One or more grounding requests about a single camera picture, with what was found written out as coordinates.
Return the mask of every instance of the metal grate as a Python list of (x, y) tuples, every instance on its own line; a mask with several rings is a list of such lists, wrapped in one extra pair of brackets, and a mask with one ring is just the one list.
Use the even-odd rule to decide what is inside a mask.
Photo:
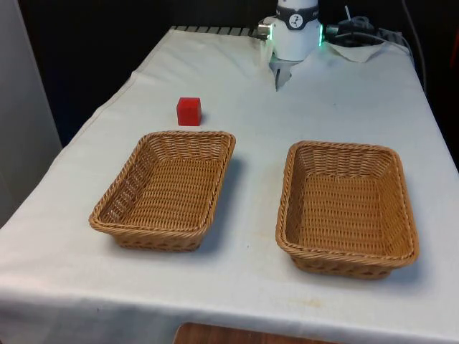
[(199, 32), (203, 34), (226, 34), (230, 36), (250, 36), (252, 33), (252, 30), (248, 27), (188, 27), (184, 25), (173, 25), (171, 29), (186, 32)]

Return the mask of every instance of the wicker basket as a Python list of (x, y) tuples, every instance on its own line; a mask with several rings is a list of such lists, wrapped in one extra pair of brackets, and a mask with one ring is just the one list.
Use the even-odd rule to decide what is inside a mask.
[(413, 263), (419, 245), (399, 156), (374, 145), (293, 145), (276, 241), (307, 272), (376, 280)]
[(197, 249), (213, 221), (235, 143), (223, 132), (144, 136), (95, 206), (91, 227), (122, 247)]

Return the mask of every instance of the black cable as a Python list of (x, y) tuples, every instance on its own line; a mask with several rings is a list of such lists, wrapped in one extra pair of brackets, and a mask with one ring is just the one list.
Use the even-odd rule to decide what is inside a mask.
[(417, 52), (419, 54), (419, 58), (420, 58), (420, 61), (421, 61), (421, 70), (422, 70), (422, 88), (424, 90), (424, 93), (427, 93), (427, 72), (426, 72), (426, 68), (425, 68), (425, 60), (424, 60), (424, 53), (422, 52), (422, 46), (421, 46), (421, 41), (419, 39), (419, 36), (417, 35), (417, 31), (416, 31), (416, 27), (415, 27), (415, 23), (413, 22), (413, 19), (411, 17), (411, 14), (410, 14), (410, 11), (408, 9), (408, 6), (407, 6), (407, 3), (405, 0), (401, 0), (402, 1), (402, 6), (403, 6), (403, 10), (407, 16), (407, 19), (408, 19), (408, 23), (410, 24), (411, 26), (411, 30), (413, 32), (413, 35), (415, 36), (415, 42), (416, 42), (416, 46), (417, 46)]

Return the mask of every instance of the dark background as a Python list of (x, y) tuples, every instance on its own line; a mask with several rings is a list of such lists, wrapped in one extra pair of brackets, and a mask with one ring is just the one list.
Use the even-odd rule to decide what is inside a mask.
[[(19, 0), (57, 130), (66, 145), (171, 25), (255, 27), (277, 0)], [(320, 20), (364, 15), (415, 42), (400, 0), (319, 0)], [(427, 64), (427, 99), (456, 166), (459, 68), (450, 66), (458, 0), (407, 0)]]

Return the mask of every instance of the white tablecloth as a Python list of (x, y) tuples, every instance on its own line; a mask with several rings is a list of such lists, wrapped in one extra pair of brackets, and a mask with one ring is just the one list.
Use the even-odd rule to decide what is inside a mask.
[[(459, 343), (459, 178), (409, 57), (385, 47), (357, 64), (322, 47), (279, 92), (259, 57), (248, 37), (170, 31), (96, 111), (0, 230), (5, 344), (170, 343), (186, 321), (343, 343)], [(178, 130), (176, 103), (193, 96), (204, 112), (195, 130), (237, 138), (214, 225), (193, 253), (121, 249), (87, 218), (138, 139)], [(376, 282), (294, 267), (275, 223), (288, 148), (304, 139), (400, 154), (416, 264)]]

